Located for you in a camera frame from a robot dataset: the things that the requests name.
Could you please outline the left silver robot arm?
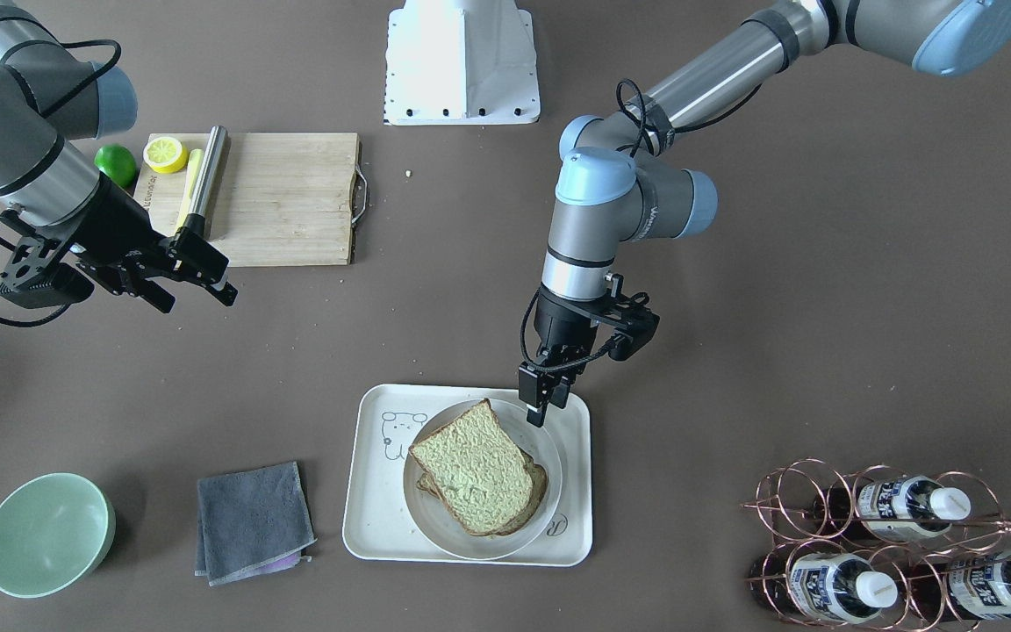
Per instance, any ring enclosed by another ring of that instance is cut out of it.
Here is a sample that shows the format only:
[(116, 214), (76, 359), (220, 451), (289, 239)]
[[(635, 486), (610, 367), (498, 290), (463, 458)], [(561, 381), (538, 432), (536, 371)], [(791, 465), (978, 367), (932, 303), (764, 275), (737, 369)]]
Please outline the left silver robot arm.
[(627, 296), (613, 272), (630, 241), (682, 239), (713, 223), (719, 195), (705, 173), (661, 156), (681, 136), (735, 113), (804, 55), (839, 43), (926, 75), (966, 75), (1011, 39), (1011, 1), (778, 1), (655, 87), (631, 80), (606, 118), (579, 117), (559, 140), (561, 171), (541, 285), (523, 321), (539, 337), (519, 365), (534, 427), (566, 407), (587, 363), (623, 361), (654, 336), (649, 296)]

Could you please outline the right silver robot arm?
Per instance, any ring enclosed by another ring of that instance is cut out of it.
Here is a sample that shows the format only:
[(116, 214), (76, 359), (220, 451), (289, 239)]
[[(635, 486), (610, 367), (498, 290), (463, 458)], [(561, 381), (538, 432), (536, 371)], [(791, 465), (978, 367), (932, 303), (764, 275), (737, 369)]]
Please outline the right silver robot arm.
[(123, 185), (74, 147), (135, 124), (135, 90), (117, 64), (77, 60), (31, 13), (0, 1), (0, 219), (18, 234), (0, 297), (60, 315), (101, 287), (168, 312), (174, 297), (158, 284), (167, 277), (231, 305), (227, 256), (201, 235), (201, 217), (158, 233)]

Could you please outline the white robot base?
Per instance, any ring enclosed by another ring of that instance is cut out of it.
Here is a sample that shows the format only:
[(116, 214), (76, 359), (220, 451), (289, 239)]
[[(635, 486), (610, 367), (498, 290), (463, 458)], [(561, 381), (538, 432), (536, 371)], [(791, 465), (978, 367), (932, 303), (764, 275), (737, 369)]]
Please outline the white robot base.
[(388, 17), (383, 120), (390, 126), (539, 120), (533, 17), (513, 1), (406, 1)]

